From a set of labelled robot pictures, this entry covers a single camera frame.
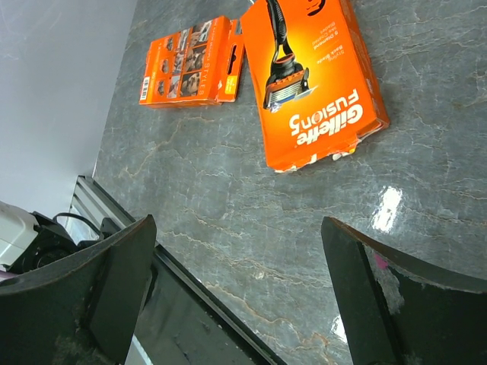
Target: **black object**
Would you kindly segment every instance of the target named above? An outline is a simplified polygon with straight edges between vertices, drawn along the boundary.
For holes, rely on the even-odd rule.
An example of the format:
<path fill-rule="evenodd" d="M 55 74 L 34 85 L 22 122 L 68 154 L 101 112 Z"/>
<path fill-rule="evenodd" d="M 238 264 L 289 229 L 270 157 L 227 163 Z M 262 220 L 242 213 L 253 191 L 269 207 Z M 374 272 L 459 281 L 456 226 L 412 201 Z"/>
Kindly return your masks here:
<path fill-rule="evenodd" d="M 78 251 L 63 226 L 36 211 L 32 213 L 39 225 L 34 226 L 36 238 L 8 268 L 13 274 L 23 274 L 42 268 Z"/>
<path fill-rule="evenodd" d="M 323 245 L 355 365 L 487 363 L 487 281 L 326 217 Z"/>
<path fill-rule="evenodd" d="M 0 363 L 124 363 L 155 234 L 149 216 L 97 245 L 0 283 Z"/>
<path fill-rule="evenodd" d="M 307 15 L 309 17 L 312 17 L 312 16 L 318 14 L 325 7 L 325 3 L 326 3 L 326 0 L 320 0 L 319 4 L 314 4 L 314 5 L 310 6 L 309 7 L 310 12 L 307 13 Z"/>
<path fill-rule="evenodd" d="M 83 222 L 87 226 L 89 226 L 96 234 L 100 234 L 100 230 L 95 226 L 92 222 L 90 222 L 87 218 L 82 217 L 79 214 L 74 214 L 74 213 L 58 213 L 54 216 L 53 220 L 57 223 L 58 222 L 58 217 L 69 217 L 69 218 L 74 218 L 78 219 L 79 221 Z"/>
<path fill-rule="evenodd" d="M 272 31 L 274 32 L 275 52 L 273 62 L 277 60 L 279 47 L 282 46 L 286 55 L 292 54 L 292 49 L 288 43 L 288 28 L 286 27 L 281 5 L 277 0 L 267 0 L 267 10 L 271 18 Z"/>
<path fill-rule="evenodd" d="M 91 247 L 96 245 L 101 240 L 105 240 L 108 237 L 112 236 L 113 234 L 119 232 L 121 228 L 113 221 L 112 218 L 105 217 L 101 221 L 101 227 L 98 230 L 99 237 L 97 240 L 83 240 L 78 242 L 78 249 L 86 249 L 87 247 Z"/>
<path fill-rule="evenodd" d="M 86 183 L 121 221 L 134 221 L 95 181 Z M 285 364 L 161 245 L 151 279 L 135 334 L 154 365 Z"/>

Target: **gillette fusion5 box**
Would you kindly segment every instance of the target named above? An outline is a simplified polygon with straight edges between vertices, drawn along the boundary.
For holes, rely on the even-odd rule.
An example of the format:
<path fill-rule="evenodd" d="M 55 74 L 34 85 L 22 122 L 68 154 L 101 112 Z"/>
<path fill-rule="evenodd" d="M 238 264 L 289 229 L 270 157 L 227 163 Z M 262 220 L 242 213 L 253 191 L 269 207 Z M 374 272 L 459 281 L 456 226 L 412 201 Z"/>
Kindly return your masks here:
<path fill-rule="evenodd" d="M 155 40 L 139 103 L 167 108 L 235 101 L 243 57 L 238 21 L 226 17 Z"/>
<path fill-rule="evenodd" d="M 389 125 L 349 0 L 257 0 L 240 21 L 271 168 L 351 154 Z"/>

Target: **gray wall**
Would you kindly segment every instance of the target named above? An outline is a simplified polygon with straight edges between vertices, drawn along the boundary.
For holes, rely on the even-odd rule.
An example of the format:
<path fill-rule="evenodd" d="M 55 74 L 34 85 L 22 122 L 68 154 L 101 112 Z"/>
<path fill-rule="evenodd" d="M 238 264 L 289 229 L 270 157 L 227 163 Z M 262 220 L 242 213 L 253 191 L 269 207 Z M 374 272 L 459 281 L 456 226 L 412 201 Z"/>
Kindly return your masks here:
<path fill-rule="evenodd" d="M 0 200 L 68 210 L 96 163 L 136 2 L 0 0 Z"/>

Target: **orange blade refill box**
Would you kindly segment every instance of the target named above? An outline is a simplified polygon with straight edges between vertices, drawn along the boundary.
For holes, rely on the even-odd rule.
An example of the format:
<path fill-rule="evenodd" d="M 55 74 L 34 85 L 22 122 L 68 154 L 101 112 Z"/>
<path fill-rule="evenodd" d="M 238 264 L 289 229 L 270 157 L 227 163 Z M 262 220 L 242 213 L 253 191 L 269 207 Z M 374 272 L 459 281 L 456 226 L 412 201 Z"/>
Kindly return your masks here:
<path fill-rule="evenodd" d="M 168 108 L 235 101 L 243 57 L 238 21 L 226 17 L 154 40 L 139 103 Z"/>
<path fill-rule="evenodd" d="M 257 0 L 240 21 L 271 168 L 352 154 L 389 125 L 349 0 Z"/>

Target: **gray marble surface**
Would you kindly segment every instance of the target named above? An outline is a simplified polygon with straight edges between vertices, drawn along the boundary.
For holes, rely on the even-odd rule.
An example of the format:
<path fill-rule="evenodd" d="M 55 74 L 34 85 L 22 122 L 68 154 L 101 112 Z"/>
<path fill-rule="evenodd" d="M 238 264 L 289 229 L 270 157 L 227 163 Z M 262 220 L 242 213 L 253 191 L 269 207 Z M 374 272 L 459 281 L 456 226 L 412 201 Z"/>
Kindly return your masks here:
<path fill-rule="evenodd" d="M 138 105 L 151 40 L 247 0 L 139 0 L 95 178 L 289 364 L 350 364 L 320 239 L 325 215 L 487 278 L 485 0 L 358 0 L 391 127 L 296 173 L 266 167 L 247 65 L 236 103 Z"/>

